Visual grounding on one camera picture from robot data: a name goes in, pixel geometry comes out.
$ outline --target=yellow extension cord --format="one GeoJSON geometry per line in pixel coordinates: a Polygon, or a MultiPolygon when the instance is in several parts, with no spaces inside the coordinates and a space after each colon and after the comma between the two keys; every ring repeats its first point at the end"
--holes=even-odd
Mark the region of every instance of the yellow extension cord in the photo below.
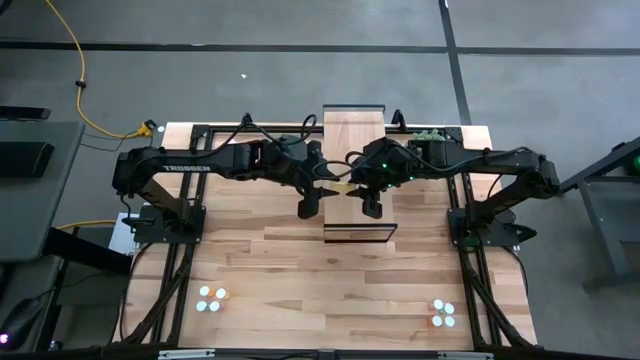
{"type": "MultiPolygon", "coordinates": [[[[64,25],[64,27],[67,29],[67,32],[69,33],[69,35],[73,39],[73,42],[76,44],[76,48],[78,48],[78,54],[80,55],[80,63],[82,64],[82,71],[80,73],[79,81],[84,83],[85,82],[84,81],[84,77],[85,77],[85,74],[86,74],[86,64],[85,64],[85,60],[84,60],[84,53],[82,52],[82,49],[80,48],[80,43],[78,43],[78,39],[76,39],[75,34],[71,30],[71,28],[69,27],[67,22],[64,20],[62,15],[60,15],[60,13],[56,9],[56,7],[53,6],[51,1],[50,0],[44,0],[44,1],[47,3],[47,5],[49,5],[49,7],[53,11],[53,13],[56,14],[58,19],[62,23],[62,25],[64,25]]],[[[83,92],[83,90],[84,89],[81,86],[78,86],[78,95],[76,96],[76,110],[78,111],[78,114],[80,115],[80,117],[82,117],[84,119],[84,121],[87,124],[89,124],[92,128],[100,131],[101,133],[103,133],[105,135],[111,136],[111,137],[116,138],[116,139],[133,139],[133,138],[140,137],[140,136],[146,136],[146,137],[150,137],[151,136],[151,130],[144,124],[136,131],[135,134],[121,135],[121,134],[114,134],[114,133],[112,133],[112,132],[110,132],[108,130],[105,130],[105,129],[101,128],[100,126],[96,125],[95,123],[93,123],[91,120],[89,120],[89,118],[82,111],[82,92],[83,92]]]]}
{"type": "Polygon", "coordinates": [[[91,225],[115,225],[115,220],[93,220],[93,221],[79,221],[77,223],[71,223],[56,227],[58,230],[66,230],[76,226],[91,226],[91,225]]]}

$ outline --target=wooden tabletop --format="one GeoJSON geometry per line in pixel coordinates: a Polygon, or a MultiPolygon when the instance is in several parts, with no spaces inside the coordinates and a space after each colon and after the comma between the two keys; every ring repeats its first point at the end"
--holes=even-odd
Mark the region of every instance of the wooden tabletop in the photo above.
{"type": "MultiPolygon", "coordinates": [[[[192,125],[167,124],[163,146],[187,148],[192,125]]],[[[467,148],[491,147],[487,127],[462,129],[467,148]]],[[[227,136],[217,134],[215,144],[227,136]]],[[[240,134],[236,140],[260,136],[240,134]]],[[[312,138],[322,140],[321,135],[312,138]]],[[[182,175],[155,178],[177,196],[182,175]]],[[[471,179],[475,197],[486,198],[495,177],[473,174],[471,179]]],[[[445,221],[450,207],[446,183],[419,180],[393,191],[399,227],[388,243],[325,244],[322,208],[314,218],[298,219],[300,197],[294,189],[209,175],[206,235],[196,247],[180,346],[472,349],[460,264],[445,221]],[[221,312],[196,311],[203,285],[229,290],[231,297],[221,312]],[[431,325],[434,299],[454,304],[453,328],[431,325]]],[[[140,259],[129,289],[125,333],[142,320],[158,296],[167,248],[155,244],[140,259]]],[[[521,334],[535,343],[518,263],[501,248],[486,252],[497,303],[521,334]]],[[[476,301],[488,340],[486,312],[476,301]]],[[[171,302],[163,337],[173,307],[171,302]]]]}

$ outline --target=gray carpet floor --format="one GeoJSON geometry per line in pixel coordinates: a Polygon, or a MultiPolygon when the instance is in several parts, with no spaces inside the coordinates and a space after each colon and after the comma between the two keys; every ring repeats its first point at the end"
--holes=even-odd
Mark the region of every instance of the gray carpet floor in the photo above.
{"type": "MultiPolygon", "coordinates": [[[[67,0],[55,2],[81,41],[444,46],[437,0],[67,0]]],[[[458,46],[640,47],[635,0],[450,0],[458,46]]],[[[68,41],[40,0],[0,18],[0,41],[68,41]]],[[[0,50],[0,103],[42,106],[51,121],[79,120],[75,51],[0,50]]],[[[147,119],[300,122],[329,103],[385,104],[409,123],[460,124],[447,54],[87,51],[86,113],[114,132],[147,119]]],[[[565,179],[640,135],[640,56],[460,55],[474,125],[496,148],[546,153],[565,179]]],[[[87,144],[115,142],[85,138],[87,144]]],[[[134,140],[123,150],[148,140],[134,140]]],[[[55,220],[115,218],[116,154],[81,148],[55,220]]],[[[640,286],[586,294],[607,272],[577,192],[516,208],[539,236],[522,246],[540,344],[640,357],[640,286]]],[[[638,259],[631,251],[632,260],[638,259]]],[[[103,303],[65,315],[74,346],[105,343],[82,319],[115,319],[121,286],[103,303]]]]}

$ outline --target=wooden board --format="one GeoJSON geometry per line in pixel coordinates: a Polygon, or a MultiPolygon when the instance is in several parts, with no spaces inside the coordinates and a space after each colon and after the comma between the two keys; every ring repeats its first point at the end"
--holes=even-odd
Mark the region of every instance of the wooden board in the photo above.
{"type": "MultiPolygon", "coordinates": [[[[344,161],[349,151],[362,151],[364,146],[384,136],[382,109],[325,109],[322,150],[327,160],[344,161]]],[[[329,170],[334,174],[340,174],[348,169],[344,165],[329,165],[329,170]]],[[[341,182],[347,183],[350,177],[350,175],[344,176],[341,182]]],[[[325,187],[345,194],[355,189],[354,185],[344,186],[330,181],[325,187]]],[[[373,219],[362,213],[362,199],[348,196],[332,196],[324,199],[325,240],[386,241],[396,228],[391,193],[381,193],[380,203],[383,208],[382,218],[373,219]]]]}
{"type": "MultiPolygon", "coordinates": [[[[191,126],[169,123],[163,146],[186,148],[191,126]]],[[[485,126],[465,126],[463,134],[469,148],[491,147],[485,126]]],[[[216,143],[224,137],[216,136],[216,143]]],[[[242,134],[237,140],[256,137],[242,134]]],[[[156,176],[174,195],[181,178],[156,176]]],[[[195,178],[189,196],[195,191],[195,178]]],[[[495,176],[471,179],[476,198],[483,199],[495,176]]],[[[205,236],[196,248],[180,346],[470,350],[458,255],[445,223],[446,184],[415,181],[394,191],[399,228],[391,241],[325,244],[324,209],[310,220],[298,219],[295,190],[209,175],[205,236]],[[221,313],[196,312],[203,285],[224,286],[231,292],[221,313]],[[436,298],[455,305],[455,327],[430,325],[435,313],[430,304],[436,298]]],[[[140,259],[129,288],[125,333],[155,301],[166,252],[166,245],[155,244],[140,259]]],[[[497,303],[522,335],[535,342],[518,263],[503,249],[487,249],[487,262],[497,303]]],[[[489,339],[486,312],[477,302],[489,339]]],[[[173,302],[164,336],[172,314],[173,302]]]]}

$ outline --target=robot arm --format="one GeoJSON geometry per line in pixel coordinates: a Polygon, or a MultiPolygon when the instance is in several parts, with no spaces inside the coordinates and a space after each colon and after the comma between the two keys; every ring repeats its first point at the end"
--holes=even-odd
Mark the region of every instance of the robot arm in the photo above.
{"type": "MultiPolygon", "coordinates": [[[[257,140],[209,151],[145,147],[120,154],[112,185],[120,195],[139,195],[162,212],[167,226],[175,227],[189,224],[190,204],[169,194],[153,180],[155,174],[198,172],[237,181],[265,179],[295,187],[303,197],[298,216],[307,219],[317,214],[320,198],[338,194],[313,186],[316,176],[311,169],[324,161],[319,142],[305,143],[289,135],[277,142],[257,140]]],[[[331,176],[328,170],[323,175],[331,176]]]]}
{"type": "Polygon", "coordinates": [[[441,179],[459,173],[516,175],[516,180],[485,201],[467,204],[470,227],[491,223],[495,215],[528,199],[557,194],[559,181],[552,162],[544,155],[520,147],[510,151],[464,149],[455,140],[410,140],[407,146],[388,139],[363,148],[353,162],[351,183],[360,187],[349,196],[363,199],[363,213],[382,216],[381,191],[415,179],[441,179]]]}

